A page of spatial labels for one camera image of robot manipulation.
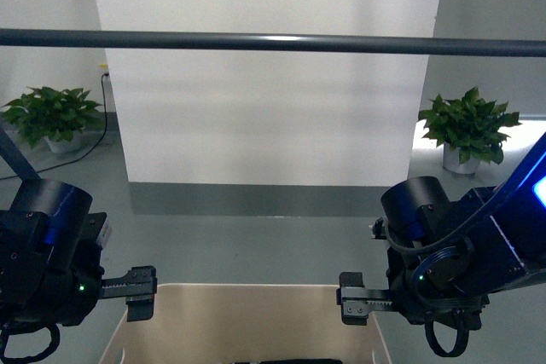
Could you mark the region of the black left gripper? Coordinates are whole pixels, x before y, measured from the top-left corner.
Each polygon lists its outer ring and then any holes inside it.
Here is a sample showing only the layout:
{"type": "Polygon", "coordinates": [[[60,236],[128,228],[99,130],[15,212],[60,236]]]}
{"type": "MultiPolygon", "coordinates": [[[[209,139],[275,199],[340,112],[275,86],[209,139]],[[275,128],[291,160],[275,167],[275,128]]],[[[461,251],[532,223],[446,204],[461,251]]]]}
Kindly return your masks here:
{"type": "Polygon", "coordinates": [[[133,267],[104,279],[101,253],[107,214],[91,213],[73,232],[50,225],[38,211],[1,213],[1,323],[11,328],[77,326],[97,300],[123,298],[126,321],[154,315],[156,268],[133,267]]]}

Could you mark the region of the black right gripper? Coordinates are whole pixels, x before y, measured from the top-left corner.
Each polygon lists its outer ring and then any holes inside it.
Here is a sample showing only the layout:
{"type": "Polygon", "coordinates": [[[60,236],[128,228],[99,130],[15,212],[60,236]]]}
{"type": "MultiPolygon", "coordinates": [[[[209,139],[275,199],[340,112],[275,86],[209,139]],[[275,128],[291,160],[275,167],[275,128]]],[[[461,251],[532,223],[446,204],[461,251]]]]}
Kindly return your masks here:
{"type": "Polygon", "coordinates": [[[373,312],[401,313],[412,324],[427,329],[439,322],[457,331],[481,328],[479,318],[489,303],[486,296],[471,297],[450,283],[468,265],[465,245],[447,246],[430,254],[410,255],[387,248],[388,290],[369,289],[363,274],[342,272],[336,290],[341,320],[349,326],[366,326],[373,312]]]}

